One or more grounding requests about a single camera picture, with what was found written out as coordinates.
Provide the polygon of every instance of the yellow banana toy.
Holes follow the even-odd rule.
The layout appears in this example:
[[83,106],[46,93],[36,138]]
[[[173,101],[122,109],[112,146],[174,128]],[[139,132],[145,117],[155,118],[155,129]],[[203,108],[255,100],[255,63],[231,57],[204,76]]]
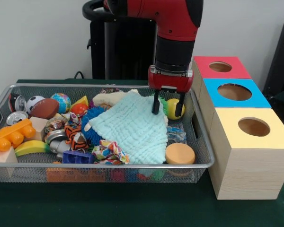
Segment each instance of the yellow banana toy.
[[33,153],[51,153],[48,144],[39,140],[30,140],[22,143],[15,149],[16,156],[22,156]]

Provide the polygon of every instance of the wire mesh basket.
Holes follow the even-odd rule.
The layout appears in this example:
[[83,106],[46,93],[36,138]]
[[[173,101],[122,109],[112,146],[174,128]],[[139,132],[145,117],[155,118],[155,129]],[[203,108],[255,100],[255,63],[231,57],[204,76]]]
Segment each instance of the wire mesh basket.
[[[63,84],[15,84],[6,88],[0,96],[0,129],[6,126],[10,114],[8,97],[11,92],[28,100],[32,96],[50,98],[54,93],[67,94],[74,103],[83,96],[91,100],[102,88],[117,87],[124,92],[138,89],[142,96],[154,93],[148,86],[114,85],[63,85]],[[166,100],[178,98],[175,93],[161,92]],[[100,164],[53,164],[55,154],[35,153],[18,157],[18,163],[0,163],[0,182],[154,182],[197,183],[206,168],[214,163],[212,146],[207,135],[194,92],[185,98],[185,114],[169,125],[186,132],[187,144],[195,152],[192,165],[100,165]]]

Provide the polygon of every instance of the yellow ball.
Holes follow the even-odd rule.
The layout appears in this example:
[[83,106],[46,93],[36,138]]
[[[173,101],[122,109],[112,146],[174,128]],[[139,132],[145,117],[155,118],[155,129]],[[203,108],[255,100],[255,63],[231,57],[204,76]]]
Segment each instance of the yellow ball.
[[178,120],[178,119],[180,119],[183,116],[184,111],[185,111],[185,106],[184,105],[182,107],[181,116],[179,116],[179,117],[175,116],[176,106],[177,106],[178,102],[179,102],[179,100],[176,99],[176,98],[172,98],[172,99],[167,101],[168,110],[169,110],[169,113],[167,115],[168,119],[170,119],[170,120]]

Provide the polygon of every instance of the red robot arm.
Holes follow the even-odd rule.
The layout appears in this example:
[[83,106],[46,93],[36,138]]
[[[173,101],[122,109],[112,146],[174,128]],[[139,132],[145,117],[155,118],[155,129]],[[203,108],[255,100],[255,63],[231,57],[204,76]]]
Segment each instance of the red robot arm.
[[118,16],[148,18],[157,22],[158,35],[155,65],[148,72],[149,86],[156,89],[153,113],[157,114],[160,90],[180,93],[176,116],[181,115],[185,93],[193,75],[188,67],[195,37],[201,23],[203,0],[106,0]]

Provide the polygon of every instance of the light blue cloth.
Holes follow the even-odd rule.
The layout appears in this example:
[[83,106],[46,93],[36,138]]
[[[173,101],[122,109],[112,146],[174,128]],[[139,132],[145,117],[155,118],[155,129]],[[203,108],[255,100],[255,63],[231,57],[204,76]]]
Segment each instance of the light blue cloth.
[[163,106],[152,111],[153,96],[129,92],[121,101],[89,121],[102,138],[116,141],[129,156],[129,164],[162,164],[165,161],[167,129]]

